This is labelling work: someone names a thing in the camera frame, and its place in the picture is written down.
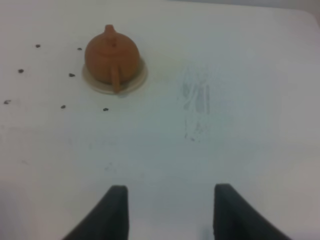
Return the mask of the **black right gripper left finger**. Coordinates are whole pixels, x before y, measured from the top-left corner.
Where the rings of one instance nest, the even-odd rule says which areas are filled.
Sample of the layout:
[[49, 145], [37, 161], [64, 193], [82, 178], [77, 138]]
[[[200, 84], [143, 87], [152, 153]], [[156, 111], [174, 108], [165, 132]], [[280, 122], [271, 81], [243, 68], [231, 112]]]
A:
[[129, 191], [113, 185], [65, 240], [127, 240], [129, 238]]

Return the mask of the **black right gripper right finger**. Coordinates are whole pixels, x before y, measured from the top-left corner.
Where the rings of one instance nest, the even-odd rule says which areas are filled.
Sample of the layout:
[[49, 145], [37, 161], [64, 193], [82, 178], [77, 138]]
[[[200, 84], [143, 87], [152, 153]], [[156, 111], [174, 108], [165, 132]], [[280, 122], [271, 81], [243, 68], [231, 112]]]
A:
[[213, 235], [216, 240], [288, 240], [230, 184], [214, 187]]

